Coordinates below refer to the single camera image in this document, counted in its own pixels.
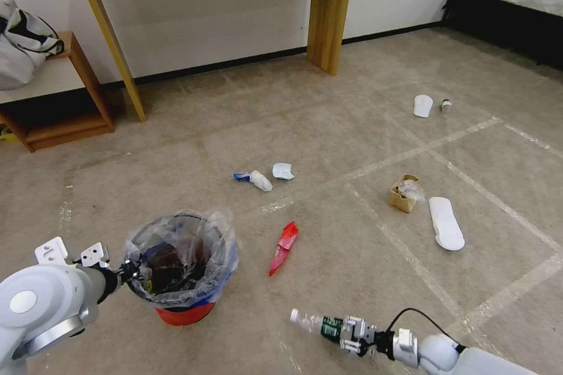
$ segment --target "small bottle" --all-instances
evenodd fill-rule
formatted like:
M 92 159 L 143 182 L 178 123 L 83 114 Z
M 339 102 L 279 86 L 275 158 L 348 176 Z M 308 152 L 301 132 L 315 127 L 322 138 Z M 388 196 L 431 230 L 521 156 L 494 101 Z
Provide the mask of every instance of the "small bottle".
M 311 315 L 297 309 L 291 311 L 291 321 L 310 333 L 318 333 L 333 343 L 340 344 L 340 334 L 344 321 L 340 318 Z
M 440 110 L 442 110 L 443 113 L 447 113 L 448 111 L 451 110 L 451 108 L 452 108 L 452 102 L 450 100 L 446 98 L 445 100 L 442 101 Z

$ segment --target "white insole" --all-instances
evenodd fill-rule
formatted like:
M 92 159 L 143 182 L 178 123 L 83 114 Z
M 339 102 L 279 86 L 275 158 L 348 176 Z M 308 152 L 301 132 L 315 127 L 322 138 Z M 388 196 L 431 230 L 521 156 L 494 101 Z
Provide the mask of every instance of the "white insole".
M 428 200 L 432 224 L 436 232 L 436 242 L 447 250 L 460 250 L 465 246 L 463 233 L 453 214 L 452 203 L 447 198 L 439 196 Z
M 431 97 L 424 94 L 416 96 L 413 114 L 418 117 L 428 117 L 432 109 L 432 104 L 434 104 L 434 101 Z

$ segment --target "red plastic wrapper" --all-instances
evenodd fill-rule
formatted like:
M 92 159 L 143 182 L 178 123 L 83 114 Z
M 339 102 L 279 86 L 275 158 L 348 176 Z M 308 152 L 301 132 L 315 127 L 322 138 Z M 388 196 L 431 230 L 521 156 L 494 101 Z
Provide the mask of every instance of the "red plastic wrapper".
M 277 243 L 274 259 L 272 259 L 270 265 L 270 277 L 277 271 L 283 261 L 286 260 L 289 255 L 289 249 L 291 249 L 291 245 L 293 245 L 293 242 L 295 242 L 297 238 L 297 233 L 299 233 L 299 229 L 295 225 L 295 221 L 292 221 L 284 227 L 280 241 Z

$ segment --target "bed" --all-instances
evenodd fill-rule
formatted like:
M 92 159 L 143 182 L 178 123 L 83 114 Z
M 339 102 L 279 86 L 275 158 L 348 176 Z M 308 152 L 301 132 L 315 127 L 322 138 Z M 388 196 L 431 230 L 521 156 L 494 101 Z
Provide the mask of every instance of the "bed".
M 447 26 L 563 67 L 563 0 L 447 0 Z

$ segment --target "bed frame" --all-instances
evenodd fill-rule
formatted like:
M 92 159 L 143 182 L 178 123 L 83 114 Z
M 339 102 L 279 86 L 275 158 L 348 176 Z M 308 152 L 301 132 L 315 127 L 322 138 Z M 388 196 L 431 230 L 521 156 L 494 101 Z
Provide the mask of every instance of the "bed frame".
M 502 0 L 447 0 L 443 25 L 563 70 L 563 18 Z

